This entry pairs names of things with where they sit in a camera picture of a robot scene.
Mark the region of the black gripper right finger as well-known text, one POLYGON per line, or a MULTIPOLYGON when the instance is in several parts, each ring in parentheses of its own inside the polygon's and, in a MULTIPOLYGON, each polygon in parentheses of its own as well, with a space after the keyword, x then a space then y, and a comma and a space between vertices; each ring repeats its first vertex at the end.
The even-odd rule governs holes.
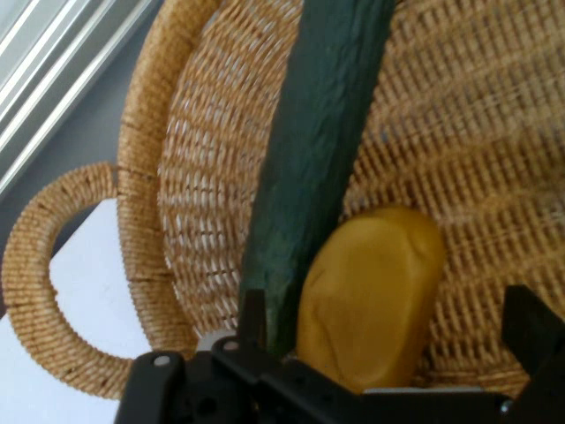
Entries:
POLYGON ((529 380, 504 414, 505 423, 564 422, 564 320, 531 289, 504 294, 501 339, 529 380))

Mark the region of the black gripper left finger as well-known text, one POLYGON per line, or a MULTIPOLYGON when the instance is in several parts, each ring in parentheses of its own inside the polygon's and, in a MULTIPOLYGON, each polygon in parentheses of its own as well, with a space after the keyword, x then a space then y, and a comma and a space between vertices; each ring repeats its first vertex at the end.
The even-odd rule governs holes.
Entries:
POLYGON ((268 354, 266 299, 249 290, 237 332, 186 360, 154 351, 132 364, 117 423, 362 423, 356 396, 298 360, 268 354))

